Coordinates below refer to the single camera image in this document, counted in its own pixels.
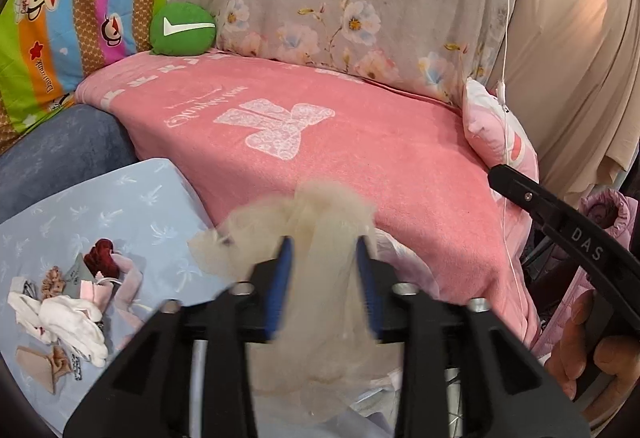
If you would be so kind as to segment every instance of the colorful striped fabric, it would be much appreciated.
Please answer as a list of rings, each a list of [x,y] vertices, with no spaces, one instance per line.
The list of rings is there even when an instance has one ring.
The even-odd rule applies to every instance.
[[[148,50],[166,0],[9,0],[0,12],[0,153],[73,102],[83,78]]]

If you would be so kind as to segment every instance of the pink blanket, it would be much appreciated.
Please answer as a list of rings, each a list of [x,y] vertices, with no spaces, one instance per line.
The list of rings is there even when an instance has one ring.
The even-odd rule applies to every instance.
[[[213,52],[127,57],[85,79],[76,100],[114,113],[140,158],[171,159],[217,222],[300,181],[350,185],[378,206],[378,227],[429,265],[443,299],[486,297],[525,342],[537,335],[486,169],[446,105]]]

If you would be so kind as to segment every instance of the red velvet scrunchie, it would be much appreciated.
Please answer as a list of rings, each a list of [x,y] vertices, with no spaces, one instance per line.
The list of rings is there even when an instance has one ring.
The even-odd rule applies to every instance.
[[[84,264],[94,276],[98,272],[102,272],[104,277],[118,278],[120,269],[111,258],[113,252],[113,243],[110,240],[102,238],[95,242],[95,246],[84,255]]]

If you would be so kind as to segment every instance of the white check mark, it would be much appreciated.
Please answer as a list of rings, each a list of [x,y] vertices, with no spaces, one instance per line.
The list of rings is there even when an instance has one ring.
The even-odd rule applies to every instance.
[[[172,34],[176,34],[177,32],[184,32],[185,30],[196,30],[197,28],[214,28],[216,25],[214,24],[182,24],[182,25],[172,25],[167,18],[164,19],[164,35],[170,36]]]

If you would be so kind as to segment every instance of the red star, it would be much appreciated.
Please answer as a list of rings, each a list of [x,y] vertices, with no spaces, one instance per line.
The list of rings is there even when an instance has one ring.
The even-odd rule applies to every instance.
[[[31,54],[31,60],[40,58],[40,54],[42,53],[43,45],[36,41],[33,46],[29,49],[29,54]]]

